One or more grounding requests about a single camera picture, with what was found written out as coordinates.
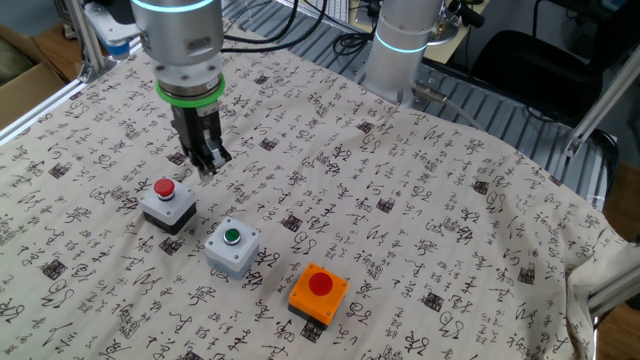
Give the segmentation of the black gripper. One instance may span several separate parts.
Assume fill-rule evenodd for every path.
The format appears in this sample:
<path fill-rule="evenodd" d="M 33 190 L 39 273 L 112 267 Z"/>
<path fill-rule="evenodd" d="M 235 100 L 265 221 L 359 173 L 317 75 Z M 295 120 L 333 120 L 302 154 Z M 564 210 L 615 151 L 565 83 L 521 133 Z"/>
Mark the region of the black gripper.
<path fill-rule="evenodd" d="M 201 178 L 208 178 L 210 170 L 198 150 L 210 150 L 213 172 L 232 160 L 221 140 L 218 102 L 196 108 L 172 105 L 171 110 L 174 116 L 171 125 L 177 131 L 182 147 L 187 150 L 189 160 L 197 168 Z"/>

